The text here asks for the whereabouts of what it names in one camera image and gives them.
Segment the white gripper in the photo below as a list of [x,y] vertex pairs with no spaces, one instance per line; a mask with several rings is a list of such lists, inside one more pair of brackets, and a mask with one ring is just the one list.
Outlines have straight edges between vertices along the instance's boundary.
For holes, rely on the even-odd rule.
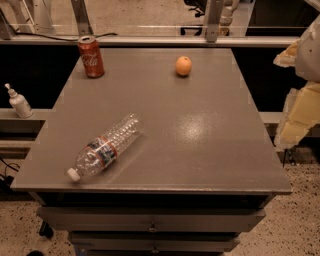
[[283,107],[274,139],[278,150],[291,149],[320,122],[320,17],[298,41],[278,54],[273,63],[294,67],[296,75],[309,82],[301,89],[291,88]]

